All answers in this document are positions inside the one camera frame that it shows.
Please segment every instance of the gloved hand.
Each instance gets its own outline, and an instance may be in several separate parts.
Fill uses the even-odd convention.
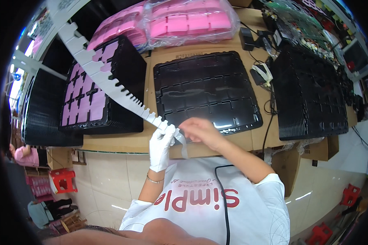
[[[150,140],[150,169],[159,172],[167,169],[169,148],[175,143],[176,128],[169,125],[165,131],[157,129]]]

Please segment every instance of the white notched plastic strip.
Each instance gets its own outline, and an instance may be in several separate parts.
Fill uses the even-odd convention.
[[[63,18],[60,17],[64,13],[58,11],[56,6],[54,6],[53,1],[48,1],[48,7],[50,12],[52,13],[53,23],[58,29],[58,34],[67,47],[68,51],[72,54],[75,60],[82,66],[83,70],[87,73],[87,75],[101,88],[111,99],[116,101],[119,105],[126,108],[127,110],[132,111],[138,116],[142,117],[144,120],[148,121],[152,125],[157,128],[165,131],[168,126],[167,120],[162,121],[162,117],[155,117],[155,112],[150,113],[149,108],[145,108],[145,106],[128,90],[125,89],[123,85],[115,86],[119,81],[117,79],[109,80],[109,76],[112,75],[110,71],[103,72],[101,71],[101,67],[104,66],[102,61],[95,62],[92,60],[92,57],[95,55],[94,50],[87,51],[84,48],[84,43],[86,43],[85,37],[76,37],[74,32],[78,29],[78,26],[75,22],[69,24],[67,22],[60,22]],[[183,146],[181,149],[181,155],[183,158],[188,159],[187,154],[187,144],[185,137],[179,132],[179,129],[176,128],[175,138],[178,140]]]

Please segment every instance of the bangle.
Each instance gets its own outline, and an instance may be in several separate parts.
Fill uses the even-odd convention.
[[[149,180],[149,181],[151,181],[151,182],[153,182],[153,183],[155,183],[155,184],[159,184],[159,183],[161,183],[161,182],[163,182],[164,180],[161,180],[161,181],[154,181],[154,180],[151,180],[150,178],[149,178],[149,175],[147,174],[146,175],[146,178]]]

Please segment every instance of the red plastic stool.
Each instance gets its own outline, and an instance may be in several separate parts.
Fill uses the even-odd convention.
[[[314,234],[305,241],[308,245],[324,245],[332,236],[332,230],[330,230],[324,222],[320,227],[315,226],[312,231]]]
[[[78,192],[78,189],[72,187],[72,178],[75,177],[74,171],[68,171],[67,169],[52,170],[49,172],[50,182],[53,183],[52,189],[54,193],[68,193]]]
[[[342,201],[339,203],[340,205],[346,205],[348,207],[353,206],[353,204],[356,202],[361,189],[349,184],[348,189],[343,190],[343,198]]]

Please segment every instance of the black charger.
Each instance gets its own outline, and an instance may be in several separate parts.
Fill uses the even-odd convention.
[[[258,35],[258,39],[255,41],[254,37],[252,36],[251,30],[249,28],[241,27],[240,28],[240,40],[241,40],[241,46],[243,50],[252,51],[254,50],[254,47],[260,48],[265,47],[265,44],[263,42],[263,37],[266,38],[267,42],[271,44],[271,40],[268,36],[272,36],[273,33],[270,31],[257,31],[256,33]]]
[[[251,30],[249,28],[240,28],[240,40],[243,50],[252,51],[255,47],[254,37],[252,36]]]

